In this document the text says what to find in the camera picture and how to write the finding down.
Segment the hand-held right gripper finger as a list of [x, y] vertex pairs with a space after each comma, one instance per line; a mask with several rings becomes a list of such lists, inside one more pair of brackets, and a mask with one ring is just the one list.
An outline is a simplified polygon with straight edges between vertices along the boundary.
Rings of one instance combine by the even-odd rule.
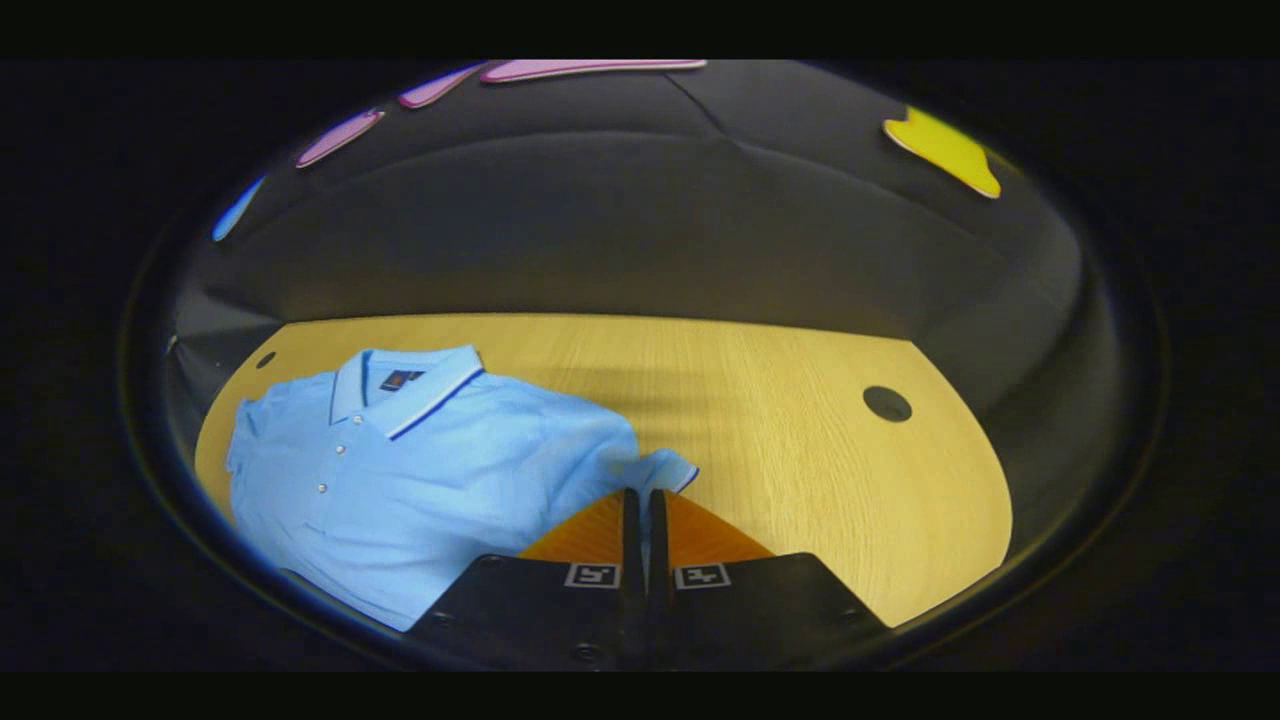
[[671, 491], [650, 500], [648, 648], [659, 671], [863, 665], [891, 630], [814, 553], [776, 553]]
[[408, 637], [452, 666], [618, 671], [645, 661], [639, 496], [609, 495], [516, 556], [476, 557]]

